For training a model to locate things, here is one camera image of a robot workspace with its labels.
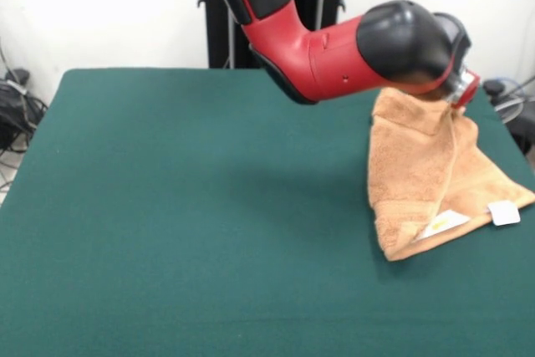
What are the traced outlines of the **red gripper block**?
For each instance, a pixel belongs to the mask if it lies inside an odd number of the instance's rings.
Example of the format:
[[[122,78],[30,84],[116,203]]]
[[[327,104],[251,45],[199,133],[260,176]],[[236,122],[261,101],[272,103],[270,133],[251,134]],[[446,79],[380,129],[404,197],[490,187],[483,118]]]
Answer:
[[[449,103],[454,109],[459,109],[469,103],[477,92],[481,77],[467,67],[461,67],[458,73],[452,75]]]

